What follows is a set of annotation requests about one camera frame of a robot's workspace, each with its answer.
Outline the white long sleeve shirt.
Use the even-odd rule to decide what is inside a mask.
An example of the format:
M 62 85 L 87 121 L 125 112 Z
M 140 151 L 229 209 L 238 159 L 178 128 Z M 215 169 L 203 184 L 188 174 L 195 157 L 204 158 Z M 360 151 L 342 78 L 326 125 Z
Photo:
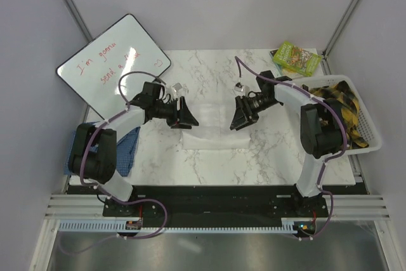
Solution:
M 235 107 L 218 103 L 195 103 L 190 111 L 198 126 L 182 131 L 184 150 L 248 149 L 251 141 L 247 129 L 230 130 Z

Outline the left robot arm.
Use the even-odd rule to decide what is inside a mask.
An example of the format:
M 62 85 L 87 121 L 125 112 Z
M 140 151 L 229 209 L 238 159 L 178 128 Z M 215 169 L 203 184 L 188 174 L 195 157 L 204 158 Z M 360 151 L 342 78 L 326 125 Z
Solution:
M 161 96 L 164 86 L 145 82 L 143 89 L 129 103 L 129 108 L 113 118 L 96 124 L 82 123 L 75 131 L 68 169 L 90 185 L 117 199 L 117 209 L 132 216 L 139 209 L 139 200 L 132 196 L 133 186 L 117 170 L 117 143 L 135 128 L 152 119 L 163 119 L 172 129 L 192 129 L 199 125 L 184 96 Z

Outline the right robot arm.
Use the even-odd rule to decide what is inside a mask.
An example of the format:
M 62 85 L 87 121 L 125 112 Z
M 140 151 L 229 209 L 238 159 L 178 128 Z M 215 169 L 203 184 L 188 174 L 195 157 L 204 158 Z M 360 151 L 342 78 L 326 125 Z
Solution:
M 325 162 L 346 148 L 346 134 L 339 102 L 315 98 L 294 85 L 288 77 L 274 77 L 267 70 L 256 76 L 258 92 L 235 97 L 231 130 L 257 123 L 259 113 L 281 104 L 299 116 L 299 139 L 305 151 L 301 175 L 296 183 L 298 196 L 290 201 L 295 215 L 305 216 L 313 209 L 311 197 L 322 193 Z

